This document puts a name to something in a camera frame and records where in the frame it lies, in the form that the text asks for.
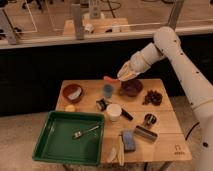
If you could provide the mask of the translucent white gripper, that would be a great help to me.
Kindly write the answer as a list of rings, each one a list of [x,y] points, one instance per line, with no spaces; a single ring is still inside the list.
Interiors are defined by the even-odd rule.
[[[128,81],[136,77],[135,72],[131,69],[129,63],[125,63],[117,74],[120,81]]]

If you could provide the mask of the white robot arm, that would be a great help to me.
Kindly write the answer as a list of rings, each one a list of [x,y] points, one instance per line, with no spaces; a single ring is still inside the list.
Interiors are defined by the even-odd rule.
[[[184,53],[171,27],[159,28],[153,40],[124,63],[117,78],[131,80],[145,73],[155,62],[167,58],[201,125],[202,147],[196,171],[213,171],[213,85]]]

